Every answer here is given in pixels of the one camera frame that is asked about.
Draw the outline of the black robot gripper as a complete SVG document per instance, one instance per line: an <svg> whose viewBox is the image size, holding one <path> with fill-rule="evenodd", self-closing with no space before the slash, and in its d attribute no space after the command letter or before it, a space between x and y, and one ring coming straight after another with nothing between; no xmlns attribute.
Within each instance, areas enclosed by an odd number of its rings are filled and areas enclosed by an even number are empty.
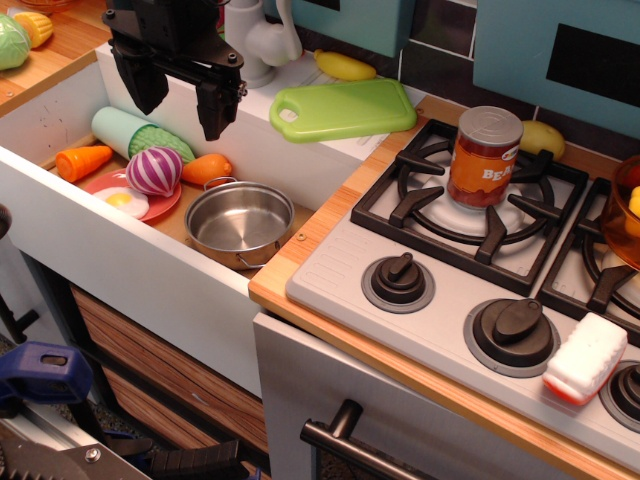
<svg viewBox="0 0 640 480"><path fill-rule="evenodd" d="M167 76L201 83L197 113L206 141L236 121L247 94L242 56L217 32L220 9L218 1L109 1L102 15L120 78L143 114L168 94Z"/></svg>

